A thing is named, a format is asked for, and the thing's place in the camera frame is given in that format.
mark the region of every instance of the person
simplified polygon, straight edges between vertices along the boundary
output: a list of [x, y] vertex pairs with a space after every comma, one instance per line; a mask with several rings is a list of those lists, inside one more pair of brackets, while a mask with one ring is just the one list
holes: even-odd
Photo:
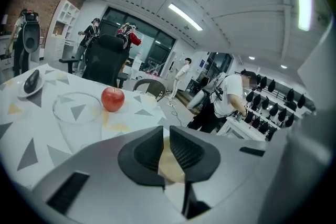
[[207, 97], [200, 113], [188, 124], [188, 128], [211, 133], [223, 118], [237, 110], [243, 117], [247, 115], [241, 99], [243, 88], [253, 88], [257, 85], [257, 75], [243, 70], [240, 74], [226, 76], [223, 82]]
[[6, 57], [11, 57], [13, 50], [13, 40], [17, 34], [17, 38], [14, 46], [14, 76], [20, 75], [20, 70], [22, 73], [28, 71], [29, 69], [29, 53], [24, 48], [23, 42], [23, 28], [26, 24], [24, 13], [28, 10], [26, 8], [22, 9], [16, 23], [14, 25], [12, 34], [6, 46]]
[[[142, 40], [138, 38], [135, 33], [135, 30], [137, 28], [138, 27], [135, 23], [125, 23], [123, 26], [120, 27], [120, 29], [118, 29], [117, 34], [115, 35], [116, 37], [123, 40], [123, 48], [127, 51], [130, 51], [132, 43], [136, 46], [139, 46], [142, 42]], [[127, 62], [129, 62], [129, 60], [125, 61], [120, 69], [120, 72], [122, 72]]]
[[95, 18], [95, 19], [93, 19], [93, 21], [91, 23], [92, 23], [92, 25], [89, 25], [85, 29], [85, 31], [80, 31], [78, 33], [80, 36], [84, 36], [84, 38], [80, 42], [80, 44], [77, 48], [77, 51], [76, 51], [75, 59], [79, 60], [79, 62], [74, 62], [73, 63], [73, 67], [72, 67], [73, 72], [77, 72], [78, 65], [79, 65], [80, 74], [82, 74], [84, 72], [84, 67], [85, 67], [84, 52], [85, 52], [86, 48], [89, 45], [92, 44], [93, 39], [99, 37], [99, 35], [100, 35], [100, 29], [99, 29], [100, 19]]
[[181, 83], [182, 79], [185, 77], [186, 73], [188, 72], [191, 64], [190, 58], [185, 58], [184, 60], [184, 66], [180, 69], [180, 71], [176, 74], [173, 84], [173, 91], [171, 95], [168, 97], [168, 99], [174, 99], [175, 95], [177, 93], [177, 87]]

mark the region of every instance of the black pants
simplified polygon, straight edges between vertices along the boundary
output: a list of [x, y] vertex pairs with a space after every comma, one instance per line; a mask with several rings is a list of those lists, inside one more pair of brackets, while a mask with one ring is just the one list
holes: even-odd
[[14, 49], [14, 76], [20, 75], [28, 71], [29, 68], [29, 53], [25, 50], [23, 46], [23, 29], [20, 30], [19, 34], [17, 35], [17, 39], [13, 46]]
[[187, 127], [194, 130], [201, 128], [201, 132], [211, 133], [211, 131], [222, 120], [223, 119], [216, 117], [214, 104], [211, 104], [208, 100], [207, 105], [202, 108], [201, 112], [197, 116], [194, 116], [193, 121], [190, 121]]

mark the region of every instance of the red jacket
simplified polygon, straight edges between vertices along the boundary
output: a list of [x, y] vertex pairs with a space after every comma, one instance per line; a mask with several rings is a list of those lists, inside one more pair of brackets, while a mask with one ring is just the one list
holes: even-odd
[[[122, 29], [118, 29], [117, 34], [120, 34], [121, 31], [122, 31]], [[141, 44], [141, 39], [138, 38], [137, 35], [136, 35], [135, 33], [132, 32], [132, 33], [129, 34], [129, 36], [130, 36], [131, 42], [132, 42], [134, 45], [138, 46], [138, 45]]]

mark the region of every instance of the ceiling light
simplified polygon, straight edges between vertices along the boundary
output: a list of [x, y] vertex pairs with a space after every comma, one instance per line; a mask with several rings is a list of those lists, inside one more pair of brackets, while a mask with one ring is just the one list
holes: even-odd
[[195, 27], [198, 31], [203, 30], [194, 20], [192, 20], [188, 15], [186, 15], [183, 11], [181, 11], [179, 8], [177, 8], [173, 4], [170, 4], [168, 8], [170, 8], [171, 10], [179, 14], [182, 18], [184, 18], [187, 22], [189, 22], [193, 27]]
[[303, 31], [308, 31], [311, 22], [312, 12], [311, 0], [299, 0], [299, 25], [298, 27]]

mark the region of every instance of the red apple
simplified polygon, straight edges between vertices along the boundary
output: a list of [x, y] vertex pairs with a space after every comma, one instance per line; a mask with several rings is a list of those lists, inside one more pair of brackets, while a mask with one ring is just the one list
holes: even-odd
[[122, 90], [115, 87], [108, 87], [101, 94], [101, 102], [107, 111], [114, 112], [122, 107], [125, 95]]

